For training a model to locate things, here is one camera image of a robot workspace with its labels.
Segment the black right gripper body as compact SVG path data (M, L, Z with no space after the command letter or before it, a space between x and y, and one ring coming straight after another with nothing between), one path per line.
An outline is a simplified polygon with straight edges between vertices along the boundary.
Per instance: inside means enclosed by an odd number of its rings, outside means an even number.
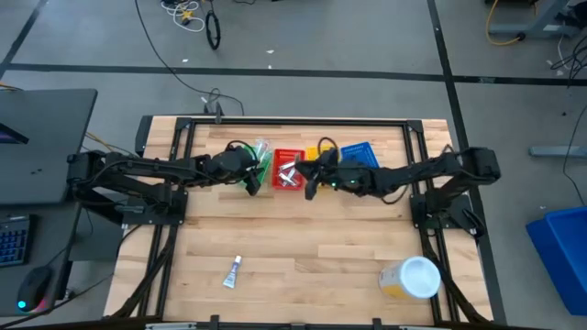
M334 148L323 152L316 162L316 181L320 184L357 196L383 197L378 169L369 168L355 160L338 161L338 151Z

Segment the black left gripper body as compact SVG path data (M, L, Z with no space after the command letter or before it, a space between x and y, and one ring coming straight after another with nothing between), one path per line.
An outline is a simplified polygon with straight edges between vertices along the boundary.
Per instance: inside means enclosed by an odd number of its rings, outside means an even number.
M220 181L240 181L259 175L258 160L249 148L229 148L211 159L211 176Z

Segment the red white toothbrush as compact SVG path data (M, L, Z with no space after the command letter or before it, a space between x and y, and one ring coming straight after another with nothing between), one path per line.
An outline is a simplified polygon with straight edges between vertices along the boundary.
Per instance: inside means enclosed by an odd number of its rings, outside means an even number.
M271 154L270 141L263 138L258 138L254 147L255 155L259 162L265 161Z

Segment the white purple toothpaste tube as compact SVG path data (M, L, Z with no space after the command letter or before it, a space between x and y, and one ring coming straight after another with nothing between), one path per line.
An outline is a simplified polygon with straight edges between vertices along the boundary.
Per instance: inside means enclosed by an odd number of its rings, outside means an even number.
M239 269L239 266L241 265L241 262L242 262L242 257L235 256L235 259L231 265L231 269L223 281L223 285L225 287L227 287L229 289L235 288L236 281L237 281L237 275L238 275L238 269Z

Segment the green plastic basket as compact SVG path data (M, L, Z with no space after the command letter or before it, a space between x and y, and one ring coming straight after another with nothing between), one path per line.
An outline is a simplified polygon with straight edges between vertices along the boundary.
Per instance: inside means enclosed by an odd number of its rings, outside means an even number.
M242 160L242 162L244 163L244 172L240 175L238 179L238 183L243 186L246 186L244 180L250 176L251 171L253 169L264 169L264 178L260 185L262 185L265 182L265 178L270 172L271 160L273 156L272 146L270 156L265 161L259 162L254 151L256 140L253 144L240 140L237 142L237 146L241 147L245 151L244 160Z

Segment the blue plastic basket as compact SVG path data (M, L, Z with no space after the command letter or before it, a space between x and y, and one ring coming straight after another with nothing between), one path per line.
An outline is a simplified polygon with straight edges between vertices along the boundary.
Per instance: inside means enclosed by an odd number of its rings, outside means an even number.
M369 142L344 146L340 149L343 160L356 160L370 168L379 168L379 162Z

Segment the red plastic basket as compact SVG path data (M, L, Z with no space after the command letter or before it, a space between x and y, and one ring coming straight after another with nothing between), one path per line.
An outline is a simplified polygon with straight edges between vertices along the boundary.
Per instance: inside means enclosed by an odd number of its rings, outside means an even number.
M272 187L276 190L289 190L289 191L298 191L303 187L304 177L295 169L290 168L288 170L295 170L295 174L293 179L299 183L297 187L293 186L282 186L282 180L278 176L278 173L281 171L279 167L286 162L293 161L293 160L303 160L305 157L305 152L300 149L285 149L285 148L277 148L274 150L273 153L273 160L272 160L272 172L271 172L271 179L272 179Z

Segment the black control box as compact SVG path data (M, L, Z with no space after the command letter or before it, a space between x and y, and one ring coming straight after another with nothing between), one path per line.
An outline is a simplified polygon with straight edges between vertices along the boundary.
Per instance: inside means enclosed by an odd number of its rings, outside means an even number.
M134 151L140 157L144 155L144 151L147 146L152 119L152 115L144 115L139 121L137 133L135 135Z

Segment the yellow container white lid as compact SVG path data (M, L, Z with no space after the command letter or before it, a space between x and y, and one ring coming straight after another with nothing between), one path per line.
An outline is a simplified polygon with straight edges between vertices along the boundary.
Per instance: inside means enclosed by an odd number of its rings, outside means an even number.
M440 287L437 266L428 258L414 256L387 266L379 275L383 294L397 299L429 299Z

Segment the grey keyboard desk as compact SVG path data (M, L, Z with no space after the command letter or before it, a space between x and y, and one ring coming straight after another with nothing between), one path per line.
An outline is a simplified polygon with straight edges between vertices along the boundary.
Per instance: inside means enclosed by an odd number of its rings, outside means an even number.
M71 270L69 254L81 209L76 203L0 206L0 221L7 217L31 218L28 257L25 264L0 268L0 317L25 316L53 308L63 298ZM26 275L49 266L52 276L40 305L28 313L17 309L17 292Z

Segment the grey metal floor bar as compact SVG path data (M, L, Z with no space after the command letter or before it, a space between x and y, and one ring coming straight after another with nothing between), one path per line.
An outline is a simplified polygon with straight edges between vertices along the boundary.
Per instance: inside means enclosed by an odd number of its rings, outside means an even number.
M587 147L580 146L537 146L530 147L528 153L533 157L587 159Z

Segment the desk monitor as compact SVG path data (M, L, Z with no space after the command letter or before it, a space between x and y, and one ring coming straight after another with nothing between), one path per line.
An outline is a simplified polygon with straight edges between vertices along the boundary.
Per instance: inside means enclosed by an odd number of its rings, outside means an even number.
M0 123L0 144L27 144L28 138Z

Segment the black computer mouse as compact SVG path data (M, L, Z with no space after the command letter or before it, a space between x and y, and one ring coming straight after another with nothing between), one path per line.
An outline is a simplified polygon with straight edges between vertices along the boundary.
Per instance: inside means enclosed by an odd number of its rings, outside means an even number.
M51 276L52 270L49 266L34 268L26 275L17 292L17 309L20 312L31 312L40 305Z

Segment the grey metal stand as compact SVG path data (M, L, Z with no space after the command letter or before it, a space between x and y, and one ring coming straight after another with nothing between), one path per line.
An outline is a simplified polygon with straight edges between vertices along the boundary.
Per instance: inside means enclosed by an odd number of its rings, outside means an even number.
M557 15L569 14L570 0L538 0L538 13L530 23L493 24L493 14L499 0L494 0L490 15L486 20L486 32L489 35L507 35L525 38L574 37L581 28L578 23L564 23Z

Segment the black aluminium table frame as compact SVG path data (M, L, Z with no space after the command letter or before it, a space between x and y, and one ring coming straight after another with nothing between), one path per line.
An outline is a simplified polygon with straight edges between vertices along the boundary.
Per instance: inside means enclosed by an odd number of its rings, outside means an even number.
M436 156L451 139L445 121L228 117L221 124L199 116L193 128L175 129L172 116L152 120L145 154L172 149L216 154L232 140L265 138L275 149L306 149L318 142L340 146L369 142L379 163L402 167ZM312 201L300 191L276 190L265 181L256 196L242 185L194 188L179 228L162 317L167 322L311 330L325 326L431 325L449 319L448 297L392 299L382 294L385 266L416 256L421 237L412 224L409 197L358 198L320 188ZM236 286L223 281L241 256Z

